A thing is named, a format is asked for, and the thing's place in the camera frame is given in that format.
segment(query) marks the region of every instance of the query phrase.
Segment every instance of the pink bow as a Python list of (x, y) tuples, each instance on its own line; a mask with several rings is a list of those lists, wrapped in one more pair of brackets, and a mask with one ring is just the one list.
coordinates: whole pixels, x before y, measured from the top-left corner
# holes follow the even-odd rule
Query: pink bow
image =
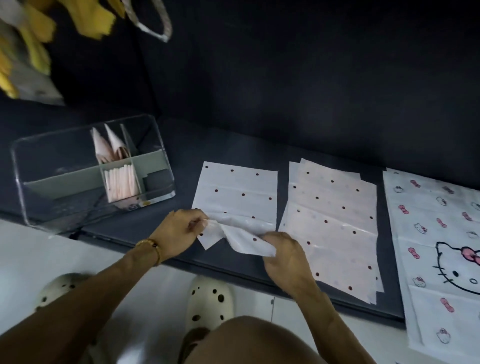
[(468, 246), (464, 246), (462, 248), (462, 255), (466, 260), (470, 262), (475, 262), (477, 263), (478, 266), (480, 266), (480, 256), (478, 256), (477, 253), (472, 248), (469, 248)]

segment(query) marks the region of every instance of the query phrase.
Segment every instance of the stack of pink paper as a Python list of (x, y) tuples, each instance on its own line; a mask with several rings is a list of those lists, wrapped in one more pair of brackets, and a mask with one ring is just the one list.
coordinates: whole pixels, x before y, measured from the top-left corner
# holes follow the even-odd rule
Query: stack of pink paper
[(288, 203), (279, 231), (303, 247), (316, 280), (376, 304), (377, 187), (357, 173), (302, 159), (290, 163)]

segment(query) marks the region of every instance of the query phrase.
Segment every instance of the right hand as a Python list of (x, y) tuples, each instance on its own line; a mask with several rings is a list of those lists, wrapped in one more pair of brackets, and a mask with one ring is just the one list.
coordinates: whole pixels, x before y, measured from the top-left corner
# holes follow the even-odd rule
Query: right hand
[(264, 256), (265, 270), (277, 286), (294, 299), (304, 292), (316, 288), (305, 252), (299, 242), (286, 232), (268, 232), (263, 240), (276, 248), (275, 257)]

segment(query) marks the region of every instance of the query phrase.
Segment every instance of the dark gray shelf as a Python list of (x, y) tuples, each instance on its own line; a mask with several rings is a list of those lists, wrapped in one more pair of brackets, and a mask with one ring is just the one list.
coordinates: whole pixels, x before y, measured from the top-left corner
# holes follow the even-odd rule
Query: dark gray shelf
[[(147, 237), (171, 210), (191, 208), (204, 161), (278, 171), (277, 223), (288, 199), (288, 162), (311, 160), (327, 167), (358, 172), (365, 181), (377, 185), (377, 255), (385, 293), (377, 293), (377, 305), (360, 301), (323, 283), (335, 307), (346, 314), (395, 327), (405, 327), (390, 222), (381, 167), (357, 163), (319, 152), (209, 128), (179, 120), (160, 122), (160, 132), (171, 163), (176, 196), (170, 200), (85, 226), (80, 240), (110, 249), (127, 251)], [(207, 251), (198, 241), (168, 265), (223, 279), (258, 291), (286, 296), (267, 276), (261, 257), (233, 251), (226, 242)]]

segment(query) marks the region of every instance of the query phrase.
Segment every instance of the left hand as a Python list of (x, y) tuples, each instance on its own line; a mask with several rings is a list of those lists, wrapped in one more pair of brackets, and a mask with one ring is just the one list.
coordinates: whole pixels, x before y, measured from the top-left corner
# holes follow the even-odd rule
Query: left hand
[(171, 211), (150, 235), (161, 251), (162, 261), (183, 253), (206, 226), (202, 210)]

